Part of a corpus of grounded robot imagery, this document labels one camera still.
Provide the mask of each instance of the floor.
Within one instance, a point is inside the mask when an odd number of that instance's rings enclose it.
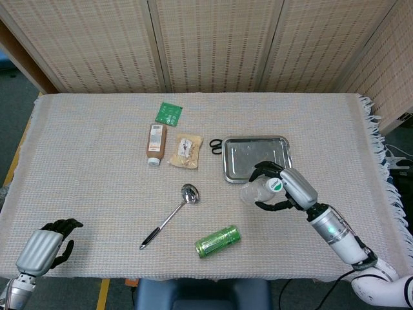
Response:
[[[16,148],[38,95],[35,87],[17,69],[0,71],[0,184],[6,176]],[[398,128],[387,136],[387,143],[413,154],[413,129]],[[133,309],[130,288],[123,279],[110,281],[106,309]],[[286,280],[272,281],[274,309]],[[0,289],[6,279],[0,278]],[[40,278],[37,289],[25,310],[96,309],[101,281],[95,278]],[[285,289],[283,309],[314,309],[331,287],[331,283],[309,279],[293,280]],[[340,282],[322,309],[382,309],[364,304],[348,282]]]

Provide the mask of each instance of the metal tray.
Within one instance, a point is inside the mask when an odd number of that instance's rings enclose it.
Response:
[[[247,183],[254,165],[265,160],[291,168],[287,139],[283,136],[231,136],[222,142],[224,177],[230,183]]]

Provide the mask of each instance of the scissors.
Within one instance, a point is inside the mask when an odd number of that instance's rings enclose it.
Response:
[[[211,152],[215,155],[222,154],[222,140],[213,139],[210,141],[209,146],[212,148]]]

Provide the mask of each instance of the metal spoon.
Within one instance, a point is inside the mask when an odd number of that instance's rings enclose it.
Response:
[[[177,208],[168,216],[168,218],[159,226],[152,231],[148,237],[142,242],[141,246],[139,247],[139,250],[143,250],[156,236],[159,234],[162,230],[162,228],[170,221],[172,217],[182,208],[184,205],[187,203],[193,204],[199,201],[199,193],[196,187],[194,187],[192,184],[185,184],[182,186],[181,189],[181,194],[182,194],[182,202],[177,206]]]

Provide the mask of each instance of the robotic arm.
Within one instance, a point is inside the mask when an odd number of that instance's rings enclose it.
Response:
[[[70,240],[61,256],[56,257],[62,242],[76,228],[83,224],[70,218],[46,224],[35,231],[16,262],[20,274],[11,279],[0,294],[0,309],[21,310],[32,295],[35,279],[68,260],[74,241]]]
[[[413,308],[413,276],[399,278],[392,266],[377,258],[333,206],[317,202],[316,190],[296,169],[284,169],[271,161],[255,167],[250,181],[262,174],[279,178],[287,192],[287,201],[275,205],[257,201],[256,205],[266,211],[292,207],[305,211],[307,221],[341,260],[360,271],[351,283],[360,299],[370,305]]]

